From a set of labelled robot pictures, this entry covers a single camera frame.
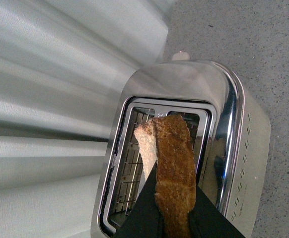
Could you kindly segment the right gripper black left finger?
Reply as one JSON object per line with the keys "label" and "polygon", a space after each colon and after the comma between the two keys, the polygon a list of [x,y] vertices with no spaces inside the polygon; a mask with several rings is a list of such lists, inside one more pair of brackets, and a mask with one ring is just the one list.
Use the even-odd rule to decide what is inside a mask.
{"label": "right gripper black left finger", "polygon": [[153,168],[126,221],[116,231],[116,238],[161,238],[163,217],[155,202],[156,169]]}

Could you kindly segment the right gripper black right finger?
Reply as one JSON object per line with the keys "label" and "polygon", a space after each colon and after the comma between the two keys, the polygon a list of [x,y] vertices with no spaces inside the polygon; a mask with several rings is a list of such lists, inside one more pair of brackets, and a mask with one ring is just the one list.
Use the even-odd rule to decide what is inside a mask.
{"label": "right gripper black right finger", "polygon": [[196,188],[196,202],[188,214],[192,238],[243,238],[244,235]]}

